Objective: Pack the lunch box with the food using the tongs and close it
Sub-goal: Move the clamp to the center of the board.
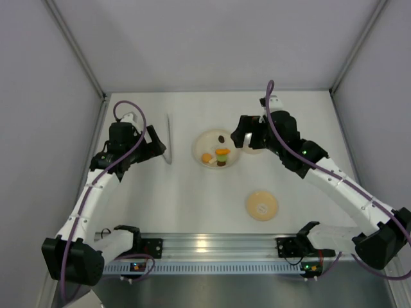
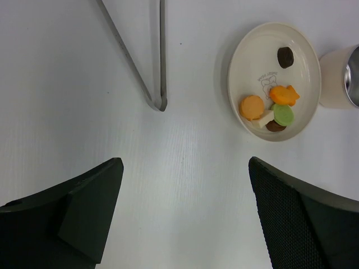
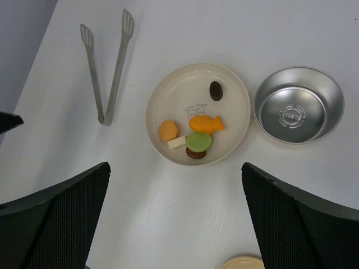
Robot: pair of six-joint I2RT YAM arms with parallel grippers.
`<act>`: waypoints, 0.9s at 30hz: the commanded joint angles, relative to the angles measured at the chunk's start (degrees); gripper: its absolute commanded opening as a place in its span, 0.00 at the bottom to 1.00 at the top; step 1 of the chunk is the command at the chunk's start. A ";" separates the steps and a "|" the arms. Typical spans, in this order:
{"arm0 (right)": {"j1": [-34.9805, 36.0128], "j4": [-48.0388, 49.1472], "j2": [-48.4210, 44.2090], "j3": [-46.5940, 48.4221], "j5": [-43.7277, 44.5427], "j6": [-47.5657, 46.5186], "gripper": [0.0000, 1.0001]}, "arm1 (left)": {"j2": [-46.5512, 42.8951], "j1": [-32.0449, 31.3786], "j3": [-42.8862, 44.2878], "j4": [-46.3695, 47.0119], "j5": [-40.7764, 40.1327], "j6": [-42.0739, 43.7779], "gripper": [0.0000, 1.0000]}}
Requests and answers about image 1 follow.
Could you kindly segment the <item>round lunch box container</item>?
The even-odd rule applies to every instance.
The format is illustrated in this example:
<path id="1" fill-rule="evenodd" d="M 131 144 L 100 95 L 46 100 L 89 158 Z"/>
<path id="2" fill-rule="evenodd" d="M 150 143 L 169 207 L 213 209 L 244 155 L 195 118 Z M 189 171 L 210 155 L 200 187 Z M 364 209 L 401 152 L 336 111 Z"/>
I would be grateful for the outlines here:
<path id="1" fill-rule="evenodd" d="M 252 133 L 246 133 L 243 141 L 242 151 L 249 155 L 257 155 L 265 150 L 264 145 Z"/>

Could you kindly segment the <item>orange carrot slice food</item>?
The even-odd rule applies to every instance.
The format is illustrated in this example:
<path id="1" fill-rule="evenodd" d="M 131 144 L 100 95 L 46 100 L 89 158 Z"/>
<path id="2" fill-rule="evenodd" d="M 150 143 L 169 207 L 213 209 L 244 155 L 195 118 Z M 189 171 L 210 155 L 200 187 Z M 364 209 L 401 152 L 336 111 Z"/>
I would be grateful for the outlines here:
<path id="1" fill-rule="evenodd" d="M 228 148 L 221 148 L 215 150 L 216 155 L 228 155 L 230 152 L 231 151 Z"/>

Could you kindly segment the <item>green round food piece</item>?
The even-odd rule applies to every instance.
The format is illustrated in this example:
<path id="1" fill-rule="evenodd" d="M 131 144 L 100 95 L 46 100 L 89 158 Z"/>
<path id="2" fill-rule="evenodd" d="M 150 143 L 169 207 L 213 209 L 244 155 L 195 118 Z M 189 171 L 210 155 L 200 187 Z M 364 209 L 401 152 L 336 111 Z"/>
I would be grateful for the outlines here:
<path id="1" fill-rule="evenodd" d="M 216 159 L 218 163 L 225 163 L 227 161 L 227 155 L 217 155 Z"/>

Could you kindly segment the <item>beige round lid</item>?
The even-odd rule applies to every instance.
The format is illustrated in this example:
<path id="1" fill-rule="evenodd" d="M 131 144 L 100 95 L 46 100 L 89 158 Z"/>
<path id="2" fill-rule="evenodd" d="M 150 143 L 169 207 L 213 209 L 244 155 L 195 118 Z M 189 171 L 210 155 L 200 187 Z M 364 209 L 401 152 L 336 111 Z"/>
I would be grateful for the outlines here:
<path id="1" fill-rule="evenodd" d="M 250 217 L 257 221 L 269 221 L 278 213 L 278 201 L 268 191 L 254 191 L 245 202 Z"/>

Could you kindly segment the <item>orange round food piece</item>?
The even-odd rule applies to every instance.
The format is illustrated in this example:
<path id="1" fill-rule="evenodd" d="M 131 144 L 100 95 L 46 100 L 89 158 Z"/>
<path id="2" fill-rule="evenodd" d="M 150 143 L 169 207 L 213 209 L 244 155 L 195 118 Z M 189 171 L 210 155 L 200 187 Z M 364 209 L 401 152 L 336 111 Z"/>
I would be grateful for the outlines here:
<path id="1" fill-rule="evenodd" d="M 212 159 L 212 156 L 209 153 L 204 153 L 202 155 L 202 161 L 205 163 L 209 162 L 211 159 Z"/>

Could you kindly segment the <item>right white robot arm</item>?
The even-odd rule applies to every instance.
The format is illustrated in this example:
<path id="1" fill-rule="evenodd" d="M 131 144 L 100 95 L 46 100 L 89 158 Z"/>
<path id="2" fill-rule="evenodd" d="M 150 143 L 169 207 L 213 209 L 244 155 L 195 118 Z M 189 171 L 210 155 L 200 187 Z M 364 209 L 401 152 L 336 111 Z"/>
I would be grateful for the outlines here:
<path id="1" fill-rule="evenodd" d="M 267 149 L 282 165 L 314 185 L 333 200 L 355 227 L 327 226 L 309 222 L 297 233 L 309 250 L 350 253 L 369 269 L 382 270 L 410 243 L 410 211 L 393 209 L 371 196 L 347 176 L 317 143 L 303 139 L 297 122 L 284 110 L 270 115 L 242 115 L 231 139 L 236 148 Z"/>

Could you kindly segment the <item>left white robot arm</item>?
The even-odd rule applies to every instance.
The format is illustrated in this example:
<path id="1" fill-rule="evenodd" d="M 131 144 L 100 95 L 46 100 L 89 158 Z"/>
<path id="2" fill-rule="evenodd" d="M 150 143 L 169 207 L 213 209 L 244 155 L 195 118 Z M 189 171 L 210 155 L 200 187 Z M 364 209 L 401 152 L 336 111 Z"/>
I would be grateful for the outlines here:
<path id="1" fill-rule="evenodd" d="M 132 164 L 161 156 L 166 150 L 152 125 L 140 130 L 133 120 L 114 122 L 109 139 L 91 160 L 87 181 L 71 215 L 54 238 L 42 244 L 42 254 L 54 280 L 96 285 L 103 268 L 114 259 L 144 254 L 139 228 L 118 225 L 95 241 L 99 219 L 109 198 Z"/>

